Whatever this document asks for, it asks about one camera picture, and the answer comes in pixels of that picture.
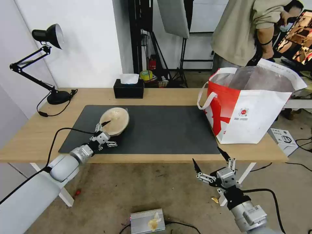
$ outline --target lamp arm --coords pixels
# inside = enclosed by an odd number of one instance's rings
[[[35,54],[37,54],[37,53],[39,53],[41,51],[44,51],[45,54],[40,56],[40,57],[38,57],[38,58],[36,58],[36,59],[34,59],[34,60],[25,61],[28,58],[34,56]],[[27,57],[21,59],[20,61],[18,61],[16,63],[10,64],[10,69],[12,71],[14,71],[14,72],[16,72],[16,73],[26,77],[27,79],[35,82],[36,84],[46,88],[47,90],[51,91],[51,93],[57,93],[58,91],[55,89],[54,86],[51,87],[51,86],[47,85],[46,83],[44,83],[43,81],[40,81],[40,80],[34,78],[33,76],[31,76],[31,75],[29,75],[29,74],[27,74],[26,72],[23,71],[24,68],[28,67],[29,65],[35,63],[36,61],[38,61],[38,60],[40,60],[42,58],[44,58],[45,56],[49,55],[50,52],[51,52],[51,47],[48,46],[48,45],[45,45],[45,46],[41,47],[39,50],[37,50],[37,51],[33,52],[32,54],[28,55]]]

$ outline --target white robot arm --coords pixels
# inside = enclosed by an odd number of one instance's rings
[[[110,136],[97,127],[90,142],[59,155],[41,171],[0,203],[0,233],[24,233],[58,196],[61,189],[79,172]]]
[[[199,166],[193,159],[195,171],[197,173],[196,177],[200,181],[218,188],[218,192],[222,191],[224,193],[228,202],[227,207],[234,215],[235,223],[241,232],[246,232],[248,234],[283,234],[283,232],[273,231],[266,227],[267,214],[260,205],[254,206],[250,197],[244,195],[244,192],[247,192],[247,190],[241,190],[235,178],[236,160],[231,159],[229,155],[220,148],[218,149],[228,162],[228,166],[207,175],[201,172]]]

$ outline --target bag handle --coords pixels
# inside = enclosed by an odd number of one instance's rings
[[[208,84],[208,83],[209,83],[209,81],[207,81],[207,82],[204,84],[204,86],[201,88],[201,90],[199,91],[199,94],[198,94],[198,98],[197,98],[197,107],[198,107],[198,109],[200,109],[200,110],[206,109],[206,108],[210,105],[210,103],[212,102],[212,99],[214,99],[214,97],[218,96],[215,92],[211,92],[211,94],[209,94],[207,100],[205,101],[204,105],[203,105],[202,107],[199,105],[199,101],[200,101],[200,99],[201,99],[201,97],[202,97],[202,93],[203,93],[204,90],[205,90],[205,85]]]

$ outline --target metal box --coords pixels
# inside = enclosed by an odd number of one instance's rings
[[[148,226],[148,222],[154,219],[156,212],[161,219],[155,231]],[[143,211],[131,214],[131,234],[145,234],[165,230],[165,221],[163,219],[163,209]]]

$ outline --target red and white bag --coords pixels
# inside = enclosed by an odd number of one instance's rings
[[[208,84],[207,100],[199,101]],[[256,67],[221,68],[204,84],[197,106],[221,144],[258,143],[292,92],[305,82],[289,68],[261,59]]]

